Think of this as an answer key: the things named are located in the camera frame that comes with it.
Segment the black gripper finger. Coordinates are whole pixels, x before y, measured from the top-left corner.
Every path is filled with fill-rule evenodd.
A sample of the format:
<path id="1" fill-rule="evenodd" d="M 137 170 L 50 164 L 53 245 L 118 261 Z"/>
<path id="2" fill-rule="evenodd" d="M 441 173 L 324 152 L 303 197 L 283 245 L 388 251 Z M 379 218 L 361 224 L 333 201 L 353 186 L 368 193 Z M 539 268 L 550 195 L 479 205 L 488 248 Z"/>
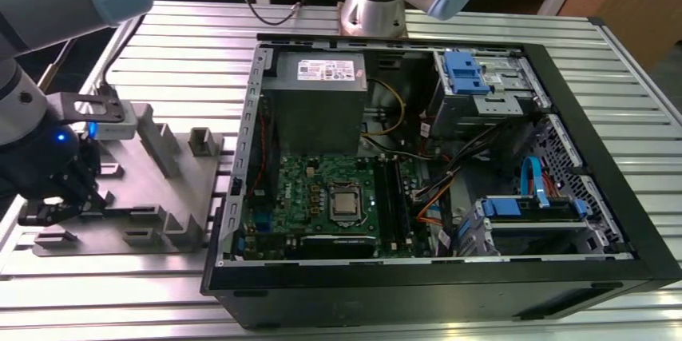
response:
<path id="1" fill-rule="evenodd" d="M 28 203 L 18 224 L 50 226 L 92 207 L 93 172 L 86 165 L 66 165 L 56 172 L 28 168 L 17 175 L 17 191 Z"/>
<path id="2" fill-rule="evenodd" d="M 101 212 L 106 208 L 106 201 L 98 194 L 97 182 L 86 182 L 81 192 L 80 212 Z"/>

